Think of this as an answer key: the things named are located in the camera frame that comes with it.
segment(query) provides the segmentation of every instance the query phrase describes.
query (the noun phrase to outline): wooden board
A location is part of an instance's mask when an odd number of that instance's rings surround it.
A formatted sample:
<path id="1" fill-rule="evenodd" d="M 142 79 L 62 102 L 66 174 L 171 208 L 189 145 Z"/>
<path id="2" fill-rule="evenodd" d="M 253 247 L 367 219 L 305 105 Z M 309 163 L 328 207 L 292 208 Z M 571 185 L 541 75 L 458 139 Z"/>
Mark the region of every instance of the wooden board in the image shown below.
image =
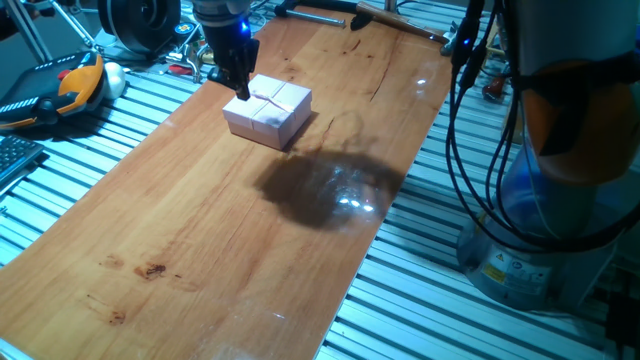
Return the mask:
<path id="1" fill-rule="evenodd" d="M 276 19 L 257 38 L 257 73 L 313 90 L 289 152 L 231 135 L 233 94 L 205 84 L 0 270 L 0 337 L 35 359 L 314 356 L 449 59 L 377 23 Z"/>

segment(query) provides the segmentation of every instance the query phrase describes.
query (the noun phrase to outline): gray metal surface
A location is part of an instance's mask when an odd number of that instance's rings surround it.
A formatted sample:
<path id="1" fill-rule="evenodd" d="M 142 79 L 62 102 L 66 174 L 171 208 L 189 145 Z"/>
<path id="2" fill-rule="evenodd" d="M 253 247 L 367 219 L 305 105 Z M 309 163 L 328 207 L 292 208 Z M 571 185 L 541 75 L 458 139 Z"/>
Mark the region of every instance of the gray metal surface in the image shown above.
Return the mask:
<path id="1" fill-rule="evenodd" d="M 260 14 L 270 18 L 274 4 L 257 12 L 254 26 L 262 24 Z M 464 15 L 460 7 L 435 2 L 400 12 L 442 30 Z M 483 75 L 469 91 L 457 122 L 460 152 L 478 186 L 509 101 L 509 95 L 501 104 L 482 100 L 480 89 L 489 80 Z M 121 99 L 85 121 L 63 123 L 40 141 L 50 158 L 0 201 L 0 208 L 7 207 L 7 217 L 0 218 L 0 266 L 36 241 L 197 89 L 186 76 L 132 74 L 128 81 Z M 489 300 L 458 272 L 456 239 L 467 215 L 444 161 L 448 112 L 445 102 L 317 358 L 602 359 L 605 304 L 589 300 L 575 315 L 517 312 Z"/>

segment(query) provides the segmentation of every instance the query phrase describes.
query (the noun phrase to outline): black cable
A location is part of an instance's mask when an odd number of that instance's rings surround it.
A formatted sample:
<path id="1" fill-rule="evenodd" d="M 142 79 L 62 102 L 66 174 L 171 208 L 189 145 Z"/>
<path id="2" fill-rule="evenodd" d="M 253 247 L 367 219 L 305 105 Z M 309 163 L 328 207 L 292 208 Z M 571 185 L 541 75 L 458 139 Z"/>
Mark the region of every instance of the black cable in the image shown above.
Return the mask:
<path id="1" fill-rule="evenodd" d="M 513 249 L 516 251 L 524 252 L 524 253 L 548 253 L 549 251 L 546 251 L 546 250 L 525 249 L 525 248 L 520 248 L 518 246 L 514 246 L 512 244 L 508 244 L 504 242 L 499 237 L 495 236 L 491 231 L 489 231 L 489 229 L 486 228 L 486 226 L 482 223 L 482 221 L 480 221 L 480 219 L 476 217 L 473 210 L 471 210 L 471 208 L 469 207 L 467 200 L 464 198 L 464 194 L 462 194 L 462 191 L 460 190 L 460 186 L 458 185 L 458 180 L 456 179 L 455 171 L 453 169 L 453 163 L 451 161 L 451 150 L 454 149 L 454 143 L 455 143 L 455 120 L 458 115 L 458 109 L 460 108 L 460 103 L 462 102 L 462 98 L 464 97 L 465 92 L 466 90 L 463 89 L 458 95 L 458 99 L 456 100 L 456 95 L 455 95 L 456 77 L 452 77 L 451 90 L 449 92 L 449 103 L 452 105 L 449 111 L 449 130 L 447 132 L 447 137 L 445 142 L 445 159 L 447 163 L 447 168 L 449 170 L 449 175 L 451 176 L 451 182 L 453 184 L 453 188 L 455 190 L 456 195 L 458 196 L 458 199 L 460 200 L 460 203 L 462 204 L 462 207 L 465 209 L 469 217 L 471 217 L 471 219 L 476 224 L 476 226 L 480 228 L 489 238 L 491 238 L 491 240 L 495 241 L 499 245 L 502 245 L 506 248 Z"/>
<path id="2" fill-rule="evenodd" d="M 406 5 L 406 4 L 408 4 L 408 3 L 416 3 L 416 4 L 417 4 L 417 3 L 419 3 L 419 1 L 416 1 L 416 0 L 405 0 L 405 1 L 401 1 L 400 3 L 398 3 L 398 4 L 396 5 L 396 13 L 398 13 L 398 15 L 402 15 L 402 14 L 400 14 L 400 7 L 401 7 L 401 6 L 403 6 L 403 5 Z"/>
<path id="3" fill-rule="evenodd" d="M 496 2 L 496 5 L 494 7 L 494 11 L 492 13 L 492 17 L 495 16 L 495 13 L 501 9 L 501 6 L 498 4 L 499 2 Z M 473 30 L 473 25 L 475 25 L 474 23 L 472 23 L 472 25 L 467 25 L 467 32 L 466 37 L 462 37 L 464 39 L 475 39 L 475 36 L 473 36 L 472 34 L 469 34 L 469 30 Z M 496 198 L 497 201 L 499 202 L 499 208 L 501 210 L 501 212 L 503 213 L 503 215 L 507 218 L 507 222 L 509 222 L 510 224 L 506 224 L 500 217 L 498 217 L 496 214 L 494 214 L 494 212 L 491 209 L 488 209 L 486 204 L 484 204 L 483 200 L 480 198 L 480 196 L 477 194 L 477 192 L 475 191 L 475 188 L 473 187 L 473 184 L 471 184 L 471 181 L 469 180 L 468 175 L 466 174 L 466 171 L 464 170 L 464 166 L 462 165 L 462 161 L 460 158 L 460 155 L 457 151 L 457 144 L 456 144 L 456 140 L 455 140 L 455 119 L 457 117 L 457 112 L 459 110 L 460 107 L 460 103 L 462 101 L 462 97 L 464 96 L 466 90 L 473 84 L 473 82 L 475 81 L 475 77 L 477 77 L 477 73 L 478 73 L 478 69 L 479 69 L 479 62 L 478 62 L 478 57 L 476 56 L 475 58 L 472 58 L 472 62 L 475 65 L 474 66 L 468 66 L 467 69 L 465 69 L 465 73 L 463 73 L 462 79 L 465 79 L 464 83 L 465 86 L 461 88 L 461 92 L 459 94 L 458 99 L 455 99 L 455 79 L 457 78 L 457 75 L 459 73 L 460 68 L 462 67 L 462 65 L 464 63 L 466 63 L 466 61 L 469 59 L 470 55 L 470 50 L 468 47 L 462 47 L 462 51 L 458 52 L 458 56 L 456 57 L 456 52 L 454 51 L 454 55 L 452 56 L 452 64 L 453 64 L 453 71 L 452 71 L 452 83 L 451 83 L 451 92 L 450 92 L 450 104 L 452 104 L 452 108 L 450 111 L 450 124 L 449 124 L 449 132 L 447 134 L 447 144 L 446 144 L 446 157 L 447 157 L 447 166 L 449 168 L 450 171 L 450 175 L 451 175 L 451 179 L 452 179 L 452 183 L 454 185 L 454 188 L 456 190 L 456 194 L 458 195 L 458 197 L 460 198 L 460 201 L 463 205 L 463 207 L 465 208 L 465 211 L 467 211 L 467 213 L 472 217 L 473 221 L 476 223 L 476 225 L 482 229 L 483 232 L 485 232 L 485 234 L 487 234 L 487 236 L 489 236 L 492 240 L 496 241 L 497 243 L 514 249 L 514 250 L 518 250 L 518 251 L 523 251 L 523 252 L 536 252 L 536 253 L 540 253 L 540 252 L 544 252 L 544 253 L 550 253 L 550 252 L 583 252 L 583 251 L 588 251 L 588 250 L 592 250 L 595 248 L 599 248 L 602 246 L 606 246 L 609 243 L 611 243 L 615 238 L 617 238 L 618 235 L 620 235 L 623 231 L 627 231 L 628 229 L 630 229 L 635 223 L 637 223 L 638 219 L 640 219 L 640 204 L 638 204 L 638 206 L 636 208 L 634 208 L 634 210 L 632 210 L 631 212 L 629 212 L 629 214 L 627 214 L 626 216 L 624 216 L 621 220 L 619 220 L 618 222 L 616 222 L 613 225 L 610 225 L 609 227 L 595 233 L 595 234 L 591 234 L 588 236 L 583 236 L 583 237 L 579 237 L 576 239 L 571 239 L 571 240 L 565 240 L 562 242 L 559 242 L 555 239 L 550 240 L 548 238 L 544 238 L 544 237 L 540 237 L 540 236 L 531 236 L 528 234 L 523 234 L 522 232 L 520 232 L 517 228 L 515 228 L 513 225 L 513 223 L 511 222 L 511 220 L 508 218 L 508 214 L 506 213 L 505 209 L 504 209 L 504 205 L 502 204 L 502 197 L 501 197 L 501 192 L 500 189 L 501 188 L 501 181 L 502 181 L 502 177 L 504 175 L 504 171 L 506 168 L 506 162 L 508 159 L 508 155 L 510 152 L 510 148 L 511 148 L 511 143 L 512 143 L 512 138 L 513 138 L 513 134 L 514 134 L 514 129 L 515 129 L 515 124 L 517 121 L 517 111 L 518 111 L 518 100 L 519 100 L 519 93 L 517 89 L 514 89 L 514 105 L 512 108 L 512 111 L 509 114 L 509 119 L 507 122 L 507 126 L 505 128 L 505 131 L 503 132 L 503 138 L 505 138 L 504 141 L 501 141 L 501 143 L 505 144 L 506 143 L 506 149 L 505 149 L 505 153 L 503 155 L 503 159 L 501 162 L 501 166 L 499 169 L 499 173 L 498 173 L 498 186 L 497 186 L 497 191 L 496 191 Z M 514 69 L 518 69 L 517 67 L 517 59 L 515 58 L 515 56 L 513 55 L 513 53 L 511 53 L 511 57 L 512 57 L 512 68 Z M 496 149 L 496 153 L 499 154 L 499 151 L 501 150 L 501 146 L 498 147 L 498 149 Z M 457 179 L 455 177 L 455 172 L 453 170 L 453 164 L 451 162 L 451 152 L 453 151 L 454 153 L 454 159 L 456 160 L 456 164 L 458 165 L 458 168 L 460 170 L 460 175 L 463 178 L 464 182 L 466 183 L 467 187 L 469 188 L 469 191 L 471 192 L 471 194 L 473 195 L 474 199 L 478 202 L 478 204 L 482 207 L 482 209 L 485 211 L 485 213 L 487 215 L 489 215 L 491 217 L 492 220 L 494 220 L 498 225 L 500 225 L 502 228 L 504 228 L 505 230 L 509 231 L 510 233 L 514 234 L 515 236 L 517 236 L 518 238 L 520 238 L 522 241 L 528 243 L 531 246 L 535 246 L 538 248 L 541 248 L 541 250 L 531 250 L 531 249 L 523 249 L 523 248 L 519 248 L 519 247 L 515 247 L 512 244 L 508 244 L 505 243 L 503 241 L 501 241 L 499 238 L 497 238 L 494 234 L 492 234 L 490 231 L 488 231 L 488 229 L 475 217 L 475 214 L 471 211 L 471 209 L 469 208 L 468 204 L 466 203 L 466 200 L 464 199 L 464 195 L 462 194 L 462 192 L 460 191 L 460 188 L 458 186 L 457 183 Z"/>
<path id="4" fill-rule="evenodd" d="M 508 78 L 510 76 L 508 74 L 492 74 L 492 73 L 490 73 L 487 70 L 482 69 L 482 68 L 480 69 L 480 71 L 482 71 L 485 75 L 490 76 L 490 77 L 505 77 L 505 78 Z"/>

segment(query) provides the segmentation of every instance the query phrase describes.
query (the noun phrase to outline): wire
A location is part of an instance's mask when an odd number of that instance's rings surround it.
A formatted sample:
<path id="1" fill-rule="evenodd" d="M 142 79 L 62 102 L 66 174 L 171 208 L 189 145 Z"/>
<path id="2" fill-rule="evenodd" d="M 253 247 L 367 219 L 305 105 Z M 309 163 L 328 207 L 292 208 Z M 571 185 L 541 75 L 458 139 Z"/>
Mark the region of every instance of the wire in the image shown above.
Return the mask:
<path id="1" fill-rule="evenodd" d="M 492 16 L 491 16 L 491 19 L 490 19 L 490 24 L 492 24 L 496 13 L 501 11 L 501 10 L 504 10 L 504 9 L 502 8 L 501 3 L 498 1 L 494 5 L 494 10 L 492 12 Z M 513 36 L 514 35 L 514 30 L 515 30 L 514 27 L 513 27 L 513 24 L 508 22 L 508 23 L 506 23 L 506 25 L 507 25 L 508 32 L 511 32 L 511 35 L 509 36 L 509 38 L 510 39 L 514 39 L 514 41 L 512 41 L 512 43 L 515 43 L 516 37 Z M 483 38 L 483 42 L 486 42 L 487 35 L 488 34 L 485 32 L 485 36 Z M 517 69 L 518 69 L 517 58 L 514 56 L 514 54 L 512 52 L 508 52 L 507 54 L 510 55 L 510 57 L 511 57 L 510 63 L 512 65 L 512 68 L 517 71 Z M 497 186 L 496 186 L 496 201 L 497 201 L 498 209 L 499 209 L 502 217 L 500 217 L 496 213 L 494 213 L 493 209 L 490 209 L 487 206 L 487 204 L 484 203 L 483 199 L 478 195 L 478 193 L 476 192 L 473 184 L 471 183 L 466 171 L 464 170 L 464 166 L 462 164 L 462 160 L 461 160 L 460 154 L 459 154 L 458 149 L 457 149 L 456 138 L 455 138 L 455 119 L 457 117 L 457 113 L 458 113 L 460 104 L 462 102 L 462 98 L 464 97 L 466 90 L 473 85 L 473 81 L 475 80 L 475 77 L 473 79 L 471 79 L 470 76 L 475 75 L 477 77 L 477 72 L 478 72 L 478 70 L 479 70 L 479 68 L 481 66 L 481 63 L 478 62 L 477 58 L 472 58 L 472 63 L 474 64 L 474 67 L 477 66 L 477 68 L 471 69 L 472 66 L 467 66 L 467 68 L 465 69 L 465 73 L 463 73 L 463 76 L 462 76 L 462 79 L 465 80 L 464 81 L 465 87 L 461 88 L 460 94 L 458 95 L 457 99 L 456 99 L 456 96 L 455 96 L 456 79 L 457 79 L 457 76 L 459 74 L 459 70 L 460 70 L 460 65 L 461 64 L 458 64 L 457 66 L 456 66 L 456 64 L 454 64 L 454 70 L 452 72 L 452 80 L 451 80 L 451 90 L 450 90 L 450 104 L 451 104 L 450 123 L 449 123 L 449 130 L 448 130 L 448 133 L 447 133 L 446 150 L 445 150 L 446 154 L 445 155 L 446 155 L 446 160 L 447 160 L 447 167 L 449 169 L 451 180 L 452 180 L 454 189 L 456 191 L 456 194 L 458 195 L 463 207 L 465 208 L 465 211 L 467 211 L 467 213 L 473 219 L 473 221 L 476 223 L 476 225 L 488 237 L 490 237 L 492 240 L 494 240 L 496 243 L 498 243 L 500 245 L 503 245 L 505 247 L 508 247 L 508 248 L 511 248 L 511 249 L 514 249 L 514 250 L 517 250 L 517 251 L 526 252 L 526 253 L 553 253 L 553 252 L 569 252 L 569 253 L 572 253 L 572 252 L 584 252 L 584 251 L 596 249 L 596 248 L 603 247 L 603 246 L 606 246 L 606 245 L 610 244 L 621 233 L 628 231 L 633 225 L 635 225 L 638 222 L 638 220 L 640 220 L 640 203 L 639 203 L 632 211 L 630 211 L 627 215 L 625 215 L 622 219 L 620 219 L 615 224 L 612 224 L 612 225 L 606 227 L 605 229 L 602 229 L 601 231 L 599 231 L 597 233 L 594 233 L 594 234 L 591 234 L 591 235 L 587 235 L 587 236 L 578 237 L 578 238 L 575 238 L 575 239 L 565 239 L 564 241 L 561 241 L 561 242 L 557 241 L 557 239 L 548 239 L 548 238 L 540 237 L 540 236 L 532 236 L 531 234 L 524 234 L 522 231 L 520 231 L 519 229 L 517 229 L 517 227 L 515 227 L 513 225 L 513 222 L 509 218 L 508 213 L 505 210 L 505 207 L 504 207 L 504 204 L 503 204 L 503 201 L 502 201 L 502 192 L 501 192 L 502 189 L 501 189 L 501 187 L 502 187 L 502 179 L 504 177 L 504 173 L 505 173 L 505 169 L 506 169 L 508 155 L 509 155 L 509 152 L 511 150 L 513 134 L 514 134 L 514 131 L 515 131 L 515 125 L 516 125 L 516 121 L 517 121 L 518 103 L 519 103 L 519 98 L 520 98 L 520 93 L 518 92 L 517 89 L 514 89 L 515 91 L 514 91 L 514 96 L 513 96 L 513 105 L 512 105 L 512 109 L 511 109 L 511 111 L 509 113 L 507 126 L 505 127 L 505 129 L 503 131 L 503 135 L 502 135 L 500 144 L 499 144 L 498 148 L 496 149 L 496 153 L 494 153 L 494 158 L 497 161 L 497 157 L 499 156 L 498 154 L 501 151 L 502 146 L 505 146 L 504 155 L 503 155 L 502 161 L 500 163 L 500 168 L 498 170 L 498 179 L 497 179 Z M 516 236 L 521 241 L 527 243 L 530 246 L 535 247 L 534 249 L 530 249 L 530 248 L 525 249 L 525 248 L 514 246 L 513 244 L 509 244 L 509 243 L 506 243 L 506 242 L 502 241 L 495 234 L 493 234 L 491 231 L 489 231 L 478 218 L 476 218 L 475 214 L 469 208 L 469 206 L 468 206 L 468 204 L 466 202 L 466 199 L 464 198 L 464 195 L 460 191 L 460 187 L 458 185 L 458 182 L 457 182 L 457 179 L 456 179 L 456 175 L 455 175 L 455 172 L 454 172 L 454 169 L 453 169 L 453 163 L 451 161 L 451 153 L 452 152 L 454 154 L 454 159 L 456 161 L 456 165 L 458 166 L 458 169 L 460 171 L 460 176 L 462 177 L 463 181 L 465 182 L 465 184 L 469 188 L 469 191 L 471 192 L 471 195 L 478 202 L 478 204 L 483 209 L 483 211 L 496 224 L 498 224 L 500 227 L 502 227 L 506 231 L 510 232 L 512 235 Z M 495 166 L 495 162 L 496 161 L 493 161 L 493 159 L 492 159 L 492 165 L 493 166 L 491 168 L 493 168 Z"/>
<path id="2" fill-rule="evenodd" d="M 404 6 L 406 4 L 409 4 L 409 3 L 416 3 L 417 4 L 417 3 L 419 3 L 419 1 L 416 1 L 416 0 L 404 0 L 404 1 L 401 1 L 399 4 L 396 4 L 396 13 L 398 13 L 398 15 L 402 15 L 402 14 L 400 14 L 400 7 Z"/>
<path id="3" fill-rule="evenodd" d="M 533 169 L 531 168 L 531 161 L 529 160 L 529 151 L 528 151 L 529 146 L 526 143 L 526 141 L 527 140 L 525 139 L 525 143 L 522 144 L 522 147 L 524 151 L 524 157 L 525 159 L 527 159 L 527 170 L 529 171 L 529 182 L 531 183 L 531 193 L 533 195 L 533 202 L 536 204 L 536 208 L 538 209 L 538 214 L 540 215 L 540 220 L 542 221 L 542 225 L 544 225 L 545 229 L 547 229 L 549 234 L 553 235 L 553 237 L 555 237 L 556 239 L 560 239 L 560 236 L 558 236 L 553 230 L 551 230 L 551 227 L 549 226 L 549 224 L 547 223 L 547 220 L 545 219 L 544 212 L 542 211 L 542 207 L 540 206 L 540 202 L 538 201 L 538 194 L 536 193 L 536 186 L 533 181 L 533 172 L 532 172 Z"/>
<path id="4" fill-rule="evenodd" d="M 485 69 L 480 69 L 480 71 L 482 71 L 485 75 L 489 76 L 489 77 L 510 77 L 511 75 L 508 74 L 492 74 L 490 72 L 488 72 Z"/>
<path id="5" fill-rule="evenodd" d="M 264 4 L 268 3 L 269 0 L 262 0 L 260 2 L 254 2 L 251 4 L 251 10 L 257 10 L 261 8 Z"/>

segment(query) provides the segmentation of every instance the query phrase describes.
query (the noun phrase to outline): white box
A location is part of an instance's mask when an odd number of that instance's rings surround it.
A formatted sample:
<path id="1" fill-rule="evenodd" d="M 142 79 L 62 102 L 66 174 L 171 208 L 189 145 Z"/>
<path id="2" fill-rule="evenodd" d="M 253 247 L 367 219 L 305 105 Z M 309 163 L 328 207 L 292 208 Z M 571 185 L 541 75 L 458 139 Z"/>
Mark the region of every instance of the white box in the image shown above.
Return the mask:
<path id="1" fill-rule="evenodd" d="M 311 90 L 256 75 L 251 98 L 234 97 L 223 109 L 231 133 L 282 150 L 311 116 Z"/>

